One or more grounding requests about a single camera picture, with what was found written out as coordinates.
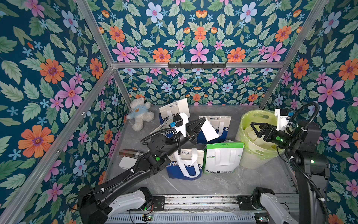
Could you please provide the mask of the white bag green top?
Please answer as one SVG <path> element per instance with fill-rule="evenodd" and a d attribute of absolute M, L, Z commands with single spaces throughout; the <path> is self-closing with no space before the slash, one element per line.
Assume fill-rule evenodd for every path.
<path fill-rule="evenodd" d="M 243 150 L 243 142 L 222 142 L 207 144 L 203 157 L 204 173 L 233 173 L 240 164 Z"/>

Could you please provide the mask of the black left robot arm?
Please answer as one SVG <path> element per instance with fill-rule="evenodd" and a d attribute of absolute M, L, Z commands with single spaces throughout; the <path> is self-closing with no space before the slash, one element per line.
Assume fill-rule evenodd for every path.
<path fill-rule="evenodd" d="M 103 224 L 114 208 L 111 203 L 123 196 L 132 186 L 162 171 L 173 153 L 180 153 L 181 146 L 188 141 L 196 144 L 197 137 L 206 118 L 184 124 L 184 132 L 173 127 L 155 131 L 141 140 L 148 152 L 141 155 L 134 166 L 115 178 L 95 187 L 86 185 L 79 191 L 78 210 L 84 224 Z"/>

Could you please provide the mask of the white trash bin green liner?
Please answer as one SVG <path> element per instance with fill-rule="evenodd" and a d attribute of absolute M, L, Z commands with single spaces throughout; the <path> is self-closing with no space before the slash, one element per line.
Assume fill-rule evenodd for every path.
<path fill-rule="evenodd" d="M 258 137 L 251 127 L 252 122 L 267 123 L 274 126 L 275 131 L 285 131 L 289 124 L 289 117 L 278 115 L 280 109 L 274 112 L 265 110 L 252 110 L 241 117 L 239 128 L 235 137 L 236 142 L 244 143 L 240 166 L 247 169 L 257 169 L 283 153 L 277 145 L 266 142 Z"/>

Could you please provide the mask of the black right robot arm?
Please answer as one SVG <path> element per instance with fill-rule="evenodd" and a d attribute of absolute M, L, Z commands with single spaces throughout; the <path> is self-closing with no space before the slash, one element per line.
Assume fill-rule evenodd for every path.
<path fill-rule="evenodd" d="M 253 146 L 265 143 L 276 147 L 278 156 L 294 171 L 299 196 L 299 220 L 295 220 L 278 201 L 273 190 L 256 187 L 250 196 L 238 196 L 242 211 L 267 211 L 277 224 L 327 224 L 326 205 L 330 166 L 325 155 L 318 151 L 318 140 L 322 129 L 314 122 L 319 104 L 308 103 L 293 115 L 286 109 L 274 112 L 255 110 L 241 118 L 237 137 L 245 143 L 241 166 L 249 164 L 248 155 L 254 153 Z"/>

